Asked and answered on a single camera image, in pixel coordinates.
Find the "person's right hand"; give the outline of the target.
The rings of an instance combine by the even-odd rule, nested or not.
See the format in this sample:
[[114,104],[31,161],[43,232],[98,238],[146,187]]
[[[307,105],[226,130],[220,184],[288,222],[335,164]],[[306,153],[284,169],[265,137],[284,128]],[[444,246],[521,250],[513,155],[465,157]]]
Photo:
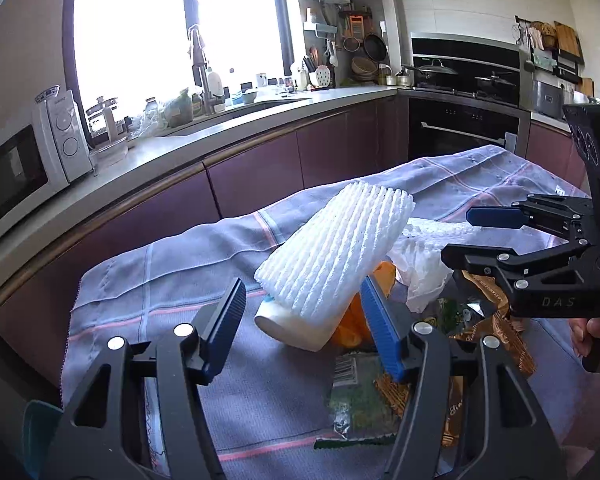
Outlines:
[[592,349],[593,339],[600,339],[600,318],[570,318],[568,325],[577,356],[587,356]]

